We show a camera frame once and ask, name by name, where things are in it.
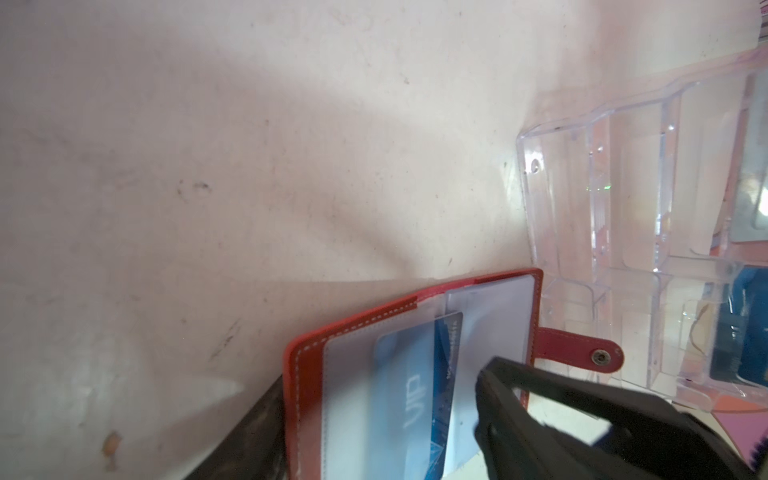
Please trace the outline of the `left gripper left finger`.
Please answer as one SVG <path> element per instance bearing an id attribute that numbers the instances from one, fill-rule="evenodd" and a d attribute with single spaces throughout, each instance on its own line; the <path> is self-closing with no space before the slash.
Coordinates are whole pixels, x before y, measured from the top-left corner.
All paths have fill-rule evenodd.
<path id="1" fill-rule="evenodd" d="M 286 479 L 283 379 L 278 377 L 187 480 Z"/>

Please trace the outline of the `blue VIP card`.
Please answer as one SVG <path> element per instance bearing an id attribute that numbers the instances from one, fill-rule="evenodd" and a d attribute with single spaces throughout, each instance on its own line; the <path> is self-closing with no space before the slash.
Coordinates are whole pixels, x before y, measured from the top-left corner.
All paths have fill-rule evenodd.
<path id="1" fill-rule="evenodd" d="M 455 312 L 377 340 L 367 479 L 442 477 L 462 323 Z"/>
<path id="2" fill-rule="evenodd" d="M 710 377 L 767 387 L 767 268 L 746 267 L 724 287 Z"/>

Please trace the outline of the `red leather card holder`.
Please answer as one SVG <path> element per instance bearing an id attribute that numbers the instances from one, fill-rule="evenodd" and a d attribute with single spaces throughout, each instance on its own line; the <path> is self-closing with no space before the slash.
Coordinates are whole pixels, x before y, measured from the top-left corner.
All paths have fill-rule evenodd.
<path id="1" fill-rule="evenodd" d="M 432 286 L 292 340 L 283 356 L 292 479 L 440 479 L 479 450 L 475 382 L 494 357 L 618 371 L 608 339 L 539 323 L 532 268 Z"/>

